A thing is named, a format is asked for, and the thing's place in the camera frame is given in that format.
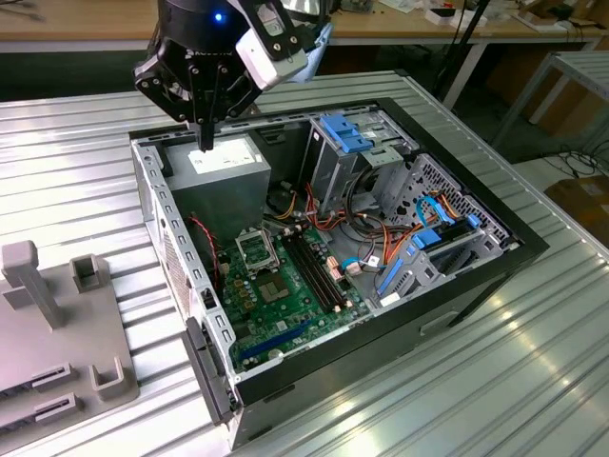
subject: wooden desk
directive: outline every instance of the wooden desk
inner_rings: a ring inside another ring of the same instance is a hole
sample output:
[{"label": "wooden desk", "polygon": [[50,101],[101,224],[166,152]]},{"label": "wooden desk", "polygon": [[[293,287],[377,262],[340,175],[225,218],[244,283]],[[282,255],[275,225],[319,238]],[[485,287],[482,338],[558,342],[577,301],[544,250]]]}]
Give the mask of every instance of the wooden desk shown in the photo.
[{"label": "wooden desk", "polygon": [[[455,29],[450,26],[436,26],[424,18],[424,12],[413,10],[408,14],[376,3],[371,14],[336,12],[332,16],[334,31],[332,45],[400,45],[432,44],[452,41]],[[604,32],[599,29],[583,31],[583,41],[599,40]],[[537,32],[517,19],[489,21],[486,27],[478,28],[471,43],[519,43],[519,42],[566,42],[581,41],[579,35],[566,31]]]},{"label": "wooden desk", "polygon": [[[37,0],[45,22],[0,12],[0,52],[54,52],[76,50],[142,50],[154,30],[157,0]],[[13,7],[12,10],[23,10]],[[370,14],[336,12],[330,45],[448,44],[455,29],[436,26],[423,12],[408,14],[377,3]],[[570,32],[539,33],[511,18],[489,22],[474,32],[461,71],[444,103],[452,108],[478,64],[493,43],[564,43],[581,41],[593,49],[604,36],[586,29],[583,37]]]}]

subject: open computer tower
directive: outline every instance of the open computer tower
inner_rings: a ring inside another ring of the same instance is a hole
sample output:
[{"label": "open computer tower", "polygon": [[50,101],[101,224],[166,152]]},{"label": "open computer tower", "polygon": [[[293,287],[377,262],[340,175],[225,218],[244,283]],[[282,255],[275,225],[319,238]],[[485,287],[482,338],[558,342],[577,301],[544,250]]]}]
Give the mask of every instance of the open computer tower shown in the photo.
[{"label": "open computer tower", "polygon": [[547,245],[390,99],[131,134],[215,424],[268,432],[470,316]]}]

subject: blue cable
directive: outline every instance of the blue cable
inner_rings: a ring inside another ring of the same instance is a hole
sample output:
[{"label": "blue cable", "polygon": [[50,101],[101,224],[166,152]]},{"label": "blue cable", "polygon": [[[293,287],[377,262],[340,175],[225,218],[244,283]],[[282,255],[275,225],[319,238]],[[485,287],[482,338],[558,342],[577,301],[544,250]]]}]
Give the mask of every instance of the blue cable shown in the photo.
[{"label": "blue cable", "polygon": [[347,266],[355,263],[355,262],[360,262],[360,259],[358,259],[357,257],[349,257],[348,259],[343,260],[343,262],[341,263],[341,268],[345,269],[347,268]]},{"label": "blue cable", "polygon": [[431,198],[429,195],[425,195],[424,197],[421,197],[419,200],[417,200],[417,215],[419,216],[419,219],[421,219],[421,223],[423,227],[427,227],[427,219],[425,219],[425,214],[422,211],[422,202],[428,203],[429,206],[436,211],[436,214],[438,214],[438,216],[440,217],[440,219],[444,222],[447,222],[448,224],[454,224],[455,220],[452,219],[448,214],[446,214],[446,211],[444,211],[444,208],[442,208],[442,205],[440,205],[436,200],[434,200],[433,198]]}]

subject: ram slot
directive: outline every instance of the ram slot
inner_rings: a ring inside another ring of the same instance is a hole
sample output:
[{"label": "ram slot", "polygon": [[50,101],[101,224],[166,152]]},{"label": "ram slot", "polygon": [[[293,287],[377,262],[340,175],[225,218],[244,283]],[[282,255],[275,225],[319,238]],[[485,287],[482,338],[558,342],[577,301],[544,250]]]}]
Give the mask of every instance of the ram slot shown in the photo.
[{"label": "ram slot", "polygon": [[334,307],[341,306],[344,301],[343,297],[315,259],[308,243],[302,237],[291,237],[285,239],[284,247],[304,281],[312,289],[324,312],[332,312]]}]

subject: table leg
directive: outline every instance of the table leg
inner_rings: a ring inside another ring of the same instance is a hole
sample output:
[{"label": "table leg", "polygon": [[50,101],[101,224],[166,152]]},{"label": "table leg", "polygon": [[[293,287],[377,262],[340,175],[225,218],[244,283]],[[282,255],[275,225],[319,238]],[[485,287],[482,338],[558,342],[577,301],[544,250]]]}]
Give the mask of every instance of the table leg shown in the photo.
[{"label": "table leg", "polygon": [[472,49],[467,53],[467,57],[465,58],[463,65],[461,65],[461,69],[459,70],[457,77],[453,81],[453,84],[442,101],[442,104],[448,109],[453,109],[455,103],[457,103],[459,95],[461,95],[461,92],[465,87],[467,80],[474,71],[474,68],[478,65],[478,62],[480,61],[485,49],[486,43],[478,43],[472,46]]},{"label": "table leg", "polygon": [[514,102],[512,107],[505,114],[505,116],[503,116],[503,119],[501,119],[499,130],[495,134],[495,137],[491,140],[491,146],[493,148],[496,149],[497,146],[501,143],[503,137],[510,130],[512,124],[514,124],[514,121],[521,113],[522,109],[524,109],[528,101],[531,99],[531,96],[535,93],[535,90],[537,90],[538,86],[541,84],[541,81],[543,81],[548,71],[550,70],[553,58],[554,55],[552,53],[549,53],[545,56],[545,58],[541,62],[540,67],[537,69],[537,71],[535,71],[529,82],[526,83],[526,86],[524,86],[524,89],[516,99],[516,102]]},{"label": "table leg", "polygon": [[[583,48],[581,48],[581,50],[593,50],[597,46],[598,43],[599,43],[598,41],[588,42],[583,46]],[[529,122],[531,124],[536,125],[540,121],[541,117],[543,117],[543,115],[552,106],[554,101],[559,97],[560,93],[565,88],[565,86],[567,85],[568,82],[569,82],[568,76],[562,76],[560,78],[558,83],[556,83],[556,85],[552,88],[552,90],[549,91],[549,93],[545,96],[543,101],[540,103],[538,108],[535,110],[535,112],[529,119]]]}]

